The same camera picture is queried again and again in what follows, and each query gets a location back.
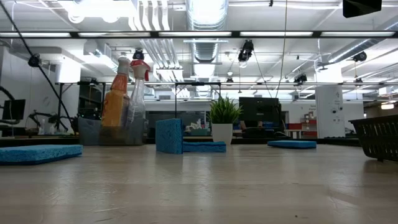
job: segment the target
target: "black wire basket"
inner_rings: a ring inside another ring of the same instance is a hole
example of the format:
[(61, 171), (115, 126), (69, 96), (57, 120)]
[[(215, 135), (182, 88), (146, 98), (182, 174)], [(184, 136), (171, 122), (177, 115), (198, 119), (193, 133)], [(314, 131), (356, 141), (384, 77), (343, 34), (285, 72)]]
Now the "black wire basket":
[(398, 161), (398, 115), (350, 121), (366, 156)]

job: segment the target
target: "white plant pot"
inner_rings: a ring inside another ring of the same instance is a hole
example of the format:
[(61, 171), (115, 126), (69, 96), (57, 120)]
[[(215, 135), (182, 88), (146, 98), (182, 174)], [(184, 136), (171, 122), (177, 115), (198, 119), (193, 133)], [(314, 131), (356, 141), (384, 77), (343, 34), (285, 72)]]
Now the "white plant pot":
[(211, 125), (214, 142), (225, 142), (230, 145), (232, 141), (232, 124), (212, 124)]

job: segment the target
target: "green plant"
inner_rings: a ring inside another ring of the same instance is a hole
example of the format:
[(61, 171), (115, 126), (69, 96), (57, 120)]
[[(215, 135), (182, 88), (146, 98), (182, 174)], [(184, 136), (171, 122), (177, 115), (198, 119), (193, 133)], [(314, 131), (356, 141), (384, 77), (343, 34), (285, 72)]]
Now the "green plant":
[(208, 119), (213, 124), (233, 124), (242, 113), (242, 106), (237, 108), (236, 105), (234, 100), (220, 97), (218, 101), (211, 103)]

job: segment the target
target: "person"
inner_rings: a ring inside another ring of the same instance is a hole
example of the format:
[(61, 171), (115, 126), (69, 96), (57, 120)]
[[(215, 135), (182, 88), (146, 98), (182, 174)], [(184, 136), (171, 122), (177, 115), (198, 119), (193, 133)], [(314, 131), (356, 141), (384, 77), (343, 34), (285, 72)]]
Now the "person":
[(262, 128), (262, 121), (240, 121), (240, 123), (242, 131), (247, 128)]

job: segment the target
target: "blue sponge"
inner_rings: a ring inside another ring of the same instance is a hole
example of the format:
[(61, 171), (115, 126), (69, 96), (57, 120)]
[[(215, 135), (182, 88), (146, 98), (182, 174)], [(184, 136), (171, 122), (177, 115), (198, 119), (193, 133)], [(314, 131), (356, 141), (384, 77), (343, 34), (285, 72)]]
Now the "blue sponge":
[(288, 149), (313, 149), (317, 147), (317, 142), (315, 141), (269, 141), (268, 146), (281, 147)]
[(224, 142), (184, 142), (184, 152), (226, 152)]
[(36, 165), (81, 155), (81, 145), (38, 145), (0, 148), (0, 165)]
[(156, 121), (156, 151), (182, 154), (182, 120)]

